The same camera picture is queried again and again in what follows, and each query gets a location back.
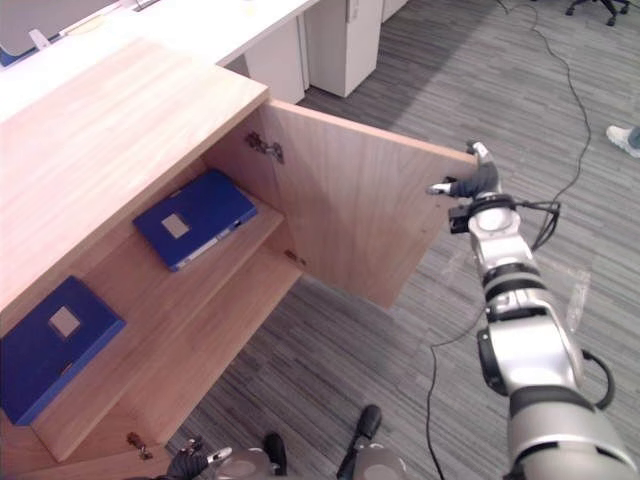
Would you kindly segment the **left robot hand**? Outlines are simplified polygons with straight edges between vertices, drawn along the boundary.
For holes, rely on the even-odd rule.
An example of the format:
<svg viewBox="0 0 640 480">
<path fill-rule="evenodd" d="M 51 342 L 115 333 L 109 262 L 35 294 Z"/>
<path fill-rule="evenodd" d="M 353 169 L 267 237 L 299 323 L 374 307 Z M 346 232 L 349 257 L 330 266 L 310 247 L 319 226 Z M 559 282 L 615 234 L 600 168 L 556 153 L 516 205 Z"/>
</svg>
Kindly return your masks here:
<svg viewBox="0 0 640 480">
<path fill-rule="evenodd" d="M 195 479 L 206 469 L 220 464 L 233 453 L 231 447 L 223 447 L 213 453 L 204 454 L 203 439 L 200 435 L 190 438 L 185 447 L 173 457 L 165 476 L 168 479 Z"/>
</svg>

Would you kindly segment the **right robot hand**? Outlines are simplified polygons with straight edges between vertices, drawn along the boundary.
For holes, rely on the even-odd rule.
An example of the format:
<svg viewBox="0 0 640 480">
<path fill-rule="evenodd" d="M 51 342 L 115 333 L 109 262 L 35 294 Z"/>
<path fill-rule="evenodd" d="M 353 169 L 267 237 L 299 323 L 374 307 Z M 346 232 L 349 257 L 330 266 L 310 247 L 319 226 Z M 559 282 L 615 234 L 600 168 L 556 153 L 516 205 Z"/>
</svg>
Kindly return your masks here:
<svg viewBox="0 0 640 480">
<path fill-rule="evenodd" d="M 502 193 L 500 176 L 493 155 L 480 141 L 469 140 L 466 145 L 467 152 L 476 159 L 476 170 L 467 179 L 433 184 L 427 188 L 428 194 L 477 199 L 483 195 Z"/>
</svg>

